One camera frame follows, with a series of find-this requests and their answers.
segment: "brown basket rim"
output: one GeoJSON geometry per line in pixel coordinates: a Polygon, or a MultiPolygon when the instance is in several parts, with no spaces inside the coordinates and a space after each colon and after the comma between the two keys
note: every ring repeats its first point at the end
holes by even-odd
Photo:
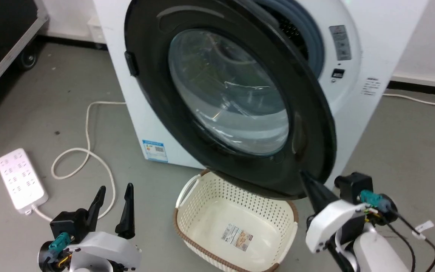
{"type": "MultiPolygon", "coordinates": [[[[204,176],[205,174],[209,173],[210,170],[209,169],[204,169],[200,175],[204,176]]],[[[290,205],[290,208],[293,211],[293,219],[295,222],[298,223],[298,210],[296,208],[296,206],[291,202],[291,201],[286,201],[288,203],[288,205],[290,205]]],[[[242,267],[239,267],[237,265],[234,265],[222,258],[219,258],[218,256],[214,255],[213,253],[209,252],[208,250],[204,249],[202,246],[199,246],[199,244],[197,244],[195,241],[192,241],[192,239],[190,239],[186,234],[184,234],[181,229],[179,228],[179,226],[177,225],[177,213],[179,212],[178,208],[174,209],[174,218],[173,218],[173,225],[174,225],[174,229],[176,230],[177,234],[187,243],[189,243],[191,246],[195,247],[197,250],[199,250],[200,252],[204,253],[205,255],[207,255],[209,258],[212,258],[213,260],[216,260],[217,262],[230,267],[231,269],[234,269],[238,272],[251,272],[249,270],[243,269],[242,267]]],[[[264,270],[262,272],[274,272],[278,269],[279,267],[279,263],[275,263],[273,264],[271,267],[269,267],[267,270],[264,270]]]]}

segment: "white power strip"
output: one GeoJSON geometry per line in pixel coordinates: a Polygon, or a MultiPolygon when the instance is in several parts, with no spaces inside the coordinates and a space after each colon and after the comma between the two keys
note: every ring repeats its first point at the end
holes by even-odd
{"type": "Polygon", "coordinates": [[[0,157],[0,174],[19,213],[31,211],[48,200],[31,162],[22,148],[0,157]]]}

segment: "washing machine door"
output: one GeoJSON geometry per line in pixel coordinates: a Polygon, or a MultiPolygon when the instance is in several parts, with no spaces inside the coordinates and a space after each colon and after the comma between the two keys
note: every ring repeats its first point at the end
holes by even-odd
{"type": "Polygon", "coordinates": [[[326,181],[336,151],[328,103],[255,2],[135,0],[125,41],[152,109],[205,167],[267,198],[305,197],[302,170],[326,181]]]}

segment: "front-load washing machine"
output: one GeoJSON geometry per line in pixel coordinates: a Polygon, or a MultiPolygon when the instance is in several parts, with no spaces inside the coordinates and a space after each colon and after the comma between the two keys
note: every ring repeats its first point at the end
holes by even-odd
{"type": "Polygon", "coordinates": [[[341,174],[427,0],[95,0],[145,158],[273,198],[341,174]]]}

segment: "basket handle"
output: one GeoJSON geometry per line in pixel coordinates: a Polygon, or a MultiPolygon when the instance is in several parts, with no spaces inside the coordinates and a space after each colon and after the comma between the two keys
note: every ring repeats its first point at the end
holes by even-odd
{"type": "Polygon", "coordinates": [[[199,181],[199,178],[201,177],[200,174],[195,175],[189,181],[184,185],[184,188],[182,188],[181,193],[179,194],[179,197],[176,201],[176,209],[179,209],[181,205],[187,200],[190,193],[192,193],[192,190],[195,188],[193,185],[197,185],[197,182],[199,181]]]}

